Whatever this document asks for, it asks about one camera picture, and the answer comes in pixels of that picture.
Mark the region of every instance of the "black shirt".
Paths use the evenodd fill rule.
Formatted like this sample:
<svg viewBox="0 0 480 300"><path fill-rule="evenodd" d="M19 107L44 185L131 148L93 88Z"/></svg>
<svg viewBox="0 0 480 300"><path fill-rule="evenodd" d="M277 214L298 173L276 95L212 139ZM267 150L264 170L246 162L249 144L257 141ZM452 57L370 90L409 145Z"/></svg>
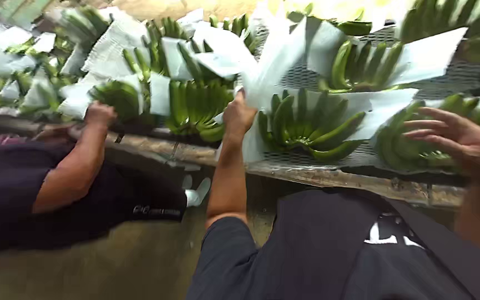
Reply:
<svg viewBox="0 0 480 300"><path fill-rule="evenodd" d="M310 205L309 214L324 214L316 207L316 202ZM282 215L288 220L279 220ZM333 266L323 265L321 261L316 264L316 259L311 259L316 253L324 254L323 243L317 240L329 230L304 230L307 228L302 226L300 219L318 227L312 215L304 217L301 210L279 209L278 222L261 249L257 249L248 227L241 220L227 217L214 222L203 239L187 299L319 299L323 298L319 296L320 287L322 290L338 289L335 283L338 279L320 271L325 269L330 273ZM353 222L350 219L348 224L333 226L343 232L345 239L346 228ZM298 227L299 234L281 234L279 229L283 224ZM472 299L397 215L382 215L379 211L369 232L363 237L350 272L343 274L342 290L334 293L338 298ZM338 256L339 251L345 253L346 249L327 250L325 254ZM290 282L298 283L300 289L289 288Z"/></svg>

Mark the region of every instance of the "white paper sheet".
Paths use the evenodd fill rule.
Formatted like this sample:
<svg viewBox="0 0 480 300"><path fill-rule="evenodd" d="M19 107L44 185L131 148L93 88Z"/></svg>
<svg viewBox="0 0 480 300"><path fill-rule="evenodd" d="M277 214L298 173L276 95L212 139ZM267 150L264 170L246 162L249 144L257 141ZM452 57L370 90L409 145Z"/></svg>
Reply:
<svg viewBox="0 0 480 300"><path fill-rule="evenodd" d="M161 116L170 115L170 78L151 73L151 113Z"/></svg>
<svg viewBox="0 0 480 300"><path fill-rule="evenodd" d="M51 52L53 45L55 45L55 37L57 35L51 32L44 32L40 35L40 38L32 46L37 52Z"/></svg>

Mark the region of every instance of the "banana bunch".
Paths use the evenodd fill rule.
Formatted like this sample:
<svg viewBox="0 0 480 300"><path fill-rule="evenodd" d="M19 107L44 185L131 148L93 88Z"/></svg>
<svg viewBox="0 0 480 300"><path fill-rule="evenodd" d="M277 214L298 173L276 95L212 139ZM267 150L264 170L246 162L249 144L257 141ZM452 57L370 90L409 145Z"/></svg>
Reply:
<svg viewBox="0 0 480 300"><path fill-rule="evenodd" d="M223 112L233 100L233 94L219 81L204 85L199 81L170 81L170 118L166 125L172 133L199 133L207 142L219 141L225 132L224 124L214 117Z"/></svg>
<svg viewBox="0 0 480 300"><path fill-rule="evenodd" d="M93 99L114 107L118 120L122 123L132 121L139 116L138 92L130 84L122 81L109 81L96 85L89 91Z"/></svg>
<svg viewBox="0 0 480 300"><path fill-rule="evenodd" d="M209 17L210 26L214 28L218 28L218 18L216 16ZM244 45L249 49L251 54L255 53L255 49L257 48L258 44L260 44L260 40L255 37L253 32L250 32L248 29L249 20L248 15L243 14L241 17L234 17L232 23L228 17L223 19L223 29L226 31L231 31L232 33L236 34L237 36L242 36L242 31L244 32Z"/></svg>
<svg viewBox="0 0 480 300"><path fill-rule="evenodd" d="M445 98L439 108L456 113L480 125L480 108L477 108L479 101L479 98L464 100L462 94L454 94ZM395 170L442 169L454 172L456 168L448 154L426 142L402 136L403 133L411 130L404 127L403 122L426 119L417 113L417 109L423 106L425 106L423 100L415 101L396 113L389 125L378 132L374 149L378 156Z"/></svg>
<svg viewBox="0 0 480 300"><path fill-rule="evenodd" d="M77 7L77 12L84 19L63 11L62 29L58 30L59 32L63 31L64 35L72 39L73 42L79 43L83 49L90 50L99 37L107 31L110 23L103 20L97 9L89 5Z"/></svg>
<svg viewBox="0 0 480 300"><path fill-rule="evenodd" d="M297 112L292 109L294 97L283 91L282 98L273 95L271 113L259 112L259 131L272 151L287 151L300 147L320 161L338 161L353 152L363 141L344 141L361 125L365 112L340 121L347 110L348 100L322 93L316 108L307 110L307 92L300 89Z"/></svg>
<svg viewBox="0 0 480 300"><path fill-rule="evenodd" d="M190 40L190 46L195 53L201 53L201 49L199 49L199 46L192 39ZM203 41L203 46L205 52L212 51L210 46L207 45L205 41ZM221 84L226 85L227 88L233 88L233 83L235 79L226 80L224 78L221 78L215 72L212 72L199 61L194 59L192 55L190 55L190 53L188 53L186 48L183 46L183 43L179 42L179 44L177 44L177 48L179 49L179 52L181 53L182 58L186 63L186 66L188 67L188 71L190 72L190 75L192 75L194 80L203 81L205 85L209 84L212 81L219 81Z"/></svg>
<svg viewBox="0 0 480 300"><path fill-rule="evenodd" d="M386 43L377 45L370 60L372 45L368 41L360 51L357 45L345 41L334 58L331 80L318 79L320 91L328 93L380 91L387 87L388 79L394 72L403 51L403 43L395 43L383 60Z"/></svg>
<svg viewBox="0 0 480 300"><path fill-rule="evenodd" d="M179 25L179 23L177 23L177 21L172 20L171 17L163 17L161 23L164 27L163 36L188 40L188 35L186 34L186 31L181 27L181 25Z"/></svg>
<svg viewBox="0 0 480 300"><path fill-rule="evenodd" d="M417 0L407 12L401 28L401 41L410 43L418 39L450 31L460 27L469 27L466 38L473 41L466 45L465 56L471 61L480 61L480 15L469 21L477 0L466 0L457 16L454 15L457 0L446 0L438 5L438 0Z"/></svg>

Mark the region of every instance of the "dark t-shirt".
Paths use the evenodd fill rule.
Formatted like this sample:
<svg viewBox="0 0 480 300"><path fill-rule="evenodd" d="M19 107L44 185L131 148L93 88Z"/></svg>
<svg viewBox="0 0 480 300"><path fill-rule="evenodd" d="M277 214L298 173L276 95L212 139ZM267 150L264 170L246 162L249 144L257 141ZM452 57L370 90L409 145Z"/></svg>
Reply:
<svg viewBox="0 0 480 300"><path fill-rule="evenodd" d="M274 247L287 247L286 243L291 241L274 239L272 242L276 243ZM276 299L270 296L264 281L268 276L281 276L282 270L264 269L267 265L263 262L269 260L272 253L263 249L257 249L248 227L240 219L227 217L214 222L203 239L201 256L186 298ZM305 248L299 255L309 255L309 249ZM303 272L297 274L298 280L309 270ZM307 299L308 292L305 290L303 296L298 297ZM433 254L420 244L400 218L383 214L364 240L342 299L472 297L436 262Z"/></svg>
<svg viewBox="0 0 480 300"><path fill-rule="evenodd" d="M0 145L0 250L67 246L104 235L108 222L119 222L110 211L102 211L113 209L111 204L123 189L123 178L108 163L84 199L52 213L31 215L45 176L71 149L72 145L41 142ZM109 220L98 222L105 216Z"/></svg>

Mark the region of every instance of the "finger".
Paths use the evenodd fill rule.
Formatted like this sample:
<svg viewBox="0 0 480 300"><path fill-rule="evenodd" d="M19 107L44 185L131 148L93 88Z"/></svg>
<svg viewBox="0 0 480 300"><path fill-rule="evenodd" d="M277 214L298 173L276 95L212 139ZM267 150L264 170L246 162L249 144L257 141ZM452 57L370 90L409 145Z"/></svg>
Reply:
<svg viewBox="0 0 480 300"><path fill-rule="evenodd" d="M431 116L437 120L444 121L448 125L464 122L466 119L452 112L443 111L433 107L420 107L417 109L419 113Z"/></svg>
<svg viewBox="0 0 480 300"><path fill-rule="evenodd" d="M403 133L403 136L410 139L422 139L426 136L438 135L438 134L439 133L434 129L417 129L417 130L405 132Z"/></svg>
<svg viewBox="0 0 480 300"><path fill-rule="evenodd" d="M241 88L241 89L238 90L238 92L236 93L236 96L235 96L235 101L242 102L242 103L245 102L244 88Z"/></svg>
<svg viewBox="0 0 480 300"><path fill-rule="evenodd" d="M447 129L449 126L444 121L439 121L437 119L420 119L415 121L406 121L403 123L407 127L417 127L417 128L428 128L436 129L442 131Z"/></svg>
<svg viewBox="0 0 480 300"><path fill-rule="evenodd" d="M437 135L430 135L423 138L424 141L435 144L445 153L448 153L455 159L459 159L464 154L464 146L460 145L454 140L450 140Z"/></svg>

